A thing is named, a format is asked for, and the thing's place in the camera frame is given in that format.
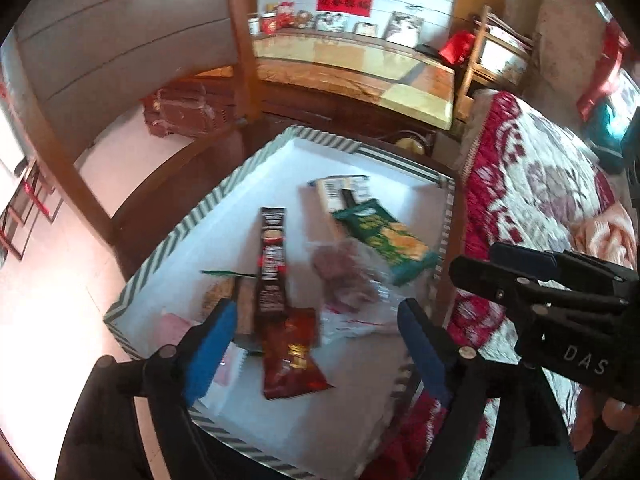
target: red snack bag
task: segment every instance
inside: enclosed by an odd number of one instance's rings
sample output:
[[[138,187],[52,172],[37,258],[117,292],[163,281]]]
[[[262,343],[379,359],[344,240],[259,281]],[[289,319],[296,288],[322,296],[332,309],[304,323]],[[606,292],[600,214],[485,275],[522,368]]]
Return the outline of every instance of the red snack bag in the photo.
[[[332,388],[309,351],[316,340],[316,311],[292,308],[285,320],[262,327],[264,397],[284,399]]]

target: red banner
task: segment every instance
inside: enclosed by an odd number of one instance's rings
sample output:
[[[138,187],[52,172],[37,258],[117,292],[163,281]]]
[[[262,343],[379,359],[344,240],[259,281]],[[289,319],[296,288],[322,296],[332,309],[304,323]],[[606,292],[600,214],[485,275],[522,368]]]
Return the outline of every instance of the red banner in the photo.
[[[318,0],[316,10],[370,16],[372,0]]]

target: barcode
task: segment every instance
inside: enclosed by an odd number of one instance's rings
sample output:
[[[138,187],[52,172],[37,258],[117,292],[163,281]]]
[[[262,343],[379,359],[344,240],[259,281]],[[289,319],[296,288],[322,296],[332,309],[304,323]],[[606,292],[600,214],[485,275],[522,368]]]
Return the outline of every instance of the barcode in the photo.
[[[332,200],[340,200],[340,190],[330,180],[324,183],[324,189],[329,198]]]

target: pink blanket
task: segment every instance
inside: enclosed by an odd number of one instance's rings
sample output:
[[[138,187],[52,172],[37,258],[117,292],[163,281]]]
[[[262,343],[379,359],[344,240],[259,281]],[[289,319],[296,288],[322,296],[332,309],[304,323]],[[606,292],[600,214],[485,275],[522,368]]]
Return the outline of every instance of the pink blanket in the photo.
[[[629,213],[616,202],[574,228],[575,250],[629,269],[636,268],[636,235]]]

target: photo frame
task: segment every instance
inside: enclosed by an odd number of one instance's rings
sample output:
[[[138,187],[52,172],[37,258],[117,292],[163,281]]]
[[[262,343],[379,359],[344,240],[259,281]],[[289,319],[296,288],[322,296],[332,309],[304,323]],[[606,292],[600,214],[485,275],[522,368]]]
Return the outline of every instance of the photo frame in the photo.
[[[376,38],[378,36],[378,26],[375,23],[358,22],[353,25],[353,33]]]
[[[404,12],[391,14],[386,26],[383,40],[390,41],[410,48],[415,48],[420,43],[420,32],[424,19]]]
[[[349,15],[344,12],[318,12],[314,28],[324,32],[344,32]]]

